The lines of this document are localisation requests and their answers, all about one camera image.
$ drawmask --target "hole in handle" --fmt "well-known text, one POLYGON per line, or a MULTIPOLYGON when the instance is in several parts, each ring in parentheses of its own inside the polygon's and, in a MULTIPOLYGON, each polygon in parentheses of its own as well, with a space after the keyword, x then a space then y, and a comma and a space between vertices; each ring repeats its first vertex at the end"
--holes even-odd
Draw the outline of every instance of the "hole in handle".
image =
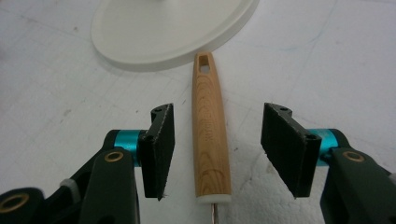
POLYGON ((209 59, 207 58, 207 55, 200 56, 198 61, 199 61, 199 71, 200 71, 200 73, 209 74, 210 73, 210 66, 209 66, 209 59))

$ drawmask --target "awl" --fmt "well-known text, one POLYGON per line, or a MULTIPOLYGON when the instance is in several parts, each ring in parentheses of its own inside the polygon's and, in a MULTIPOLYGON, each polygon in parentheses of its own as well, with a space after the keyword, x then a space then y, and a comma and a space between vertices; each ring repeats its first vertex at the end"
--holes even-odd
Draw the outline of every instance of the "awl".
POLYGON ((195 56, 192 136, 197 201, 212 204, 212 223, 218 223, 217 204, 231 201, 231 178, 221 89, 210 52, 195 56))

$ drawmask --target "metal tip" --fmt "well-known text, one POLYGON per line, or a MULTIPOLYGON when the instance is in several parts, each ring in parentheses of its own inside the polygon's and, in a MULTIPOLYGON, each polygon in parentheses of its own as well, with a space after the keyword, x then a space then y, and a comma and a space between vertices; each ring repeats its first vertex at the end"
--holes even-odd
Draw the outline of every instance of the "metal tip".
POLYGON ((219 224, 218 205, 212 203, 212 224, 219 224))

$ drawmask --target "wood grain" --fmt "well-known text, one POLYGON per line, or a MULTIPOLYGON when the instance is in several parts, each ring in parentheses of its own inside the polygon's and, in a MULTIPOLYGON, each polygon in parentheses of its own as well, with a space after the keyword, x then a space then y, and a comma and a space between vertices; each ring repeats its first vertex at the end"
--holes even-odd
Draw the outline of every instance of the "wood grain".
POLYGON ((219 78, 210 52, 195 56, 192 134, 196 196, 231 194, 224 109, 219 78))

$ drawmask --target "brass screw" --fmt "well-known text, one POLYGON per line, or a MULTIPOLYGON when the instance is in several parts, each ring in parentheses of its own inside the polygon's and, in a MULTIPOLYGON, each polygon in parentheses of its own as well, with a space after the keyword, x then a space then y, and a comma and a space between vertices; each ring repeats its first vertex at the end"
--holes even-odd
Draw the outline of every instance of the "brass screw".
POLYGON ((357 161, 357 162, 365 161, 364 157, 361 154, 352 151, 344 152, 343 156, 345 156, 350 161, 357 161))
POLYGON ((26 204, 27 201, 29 201, 29 194, 27 193, 18 193, 11 195, 2 202, 0 202, 0 214, 15 211, 22 207, 24 204, 26 204))
POLYGON ((105 156, 105 161, 108 162, 113 162, 113 161, 119 161, 122 159, 123 153, 122 152, 110 152, 105 156))

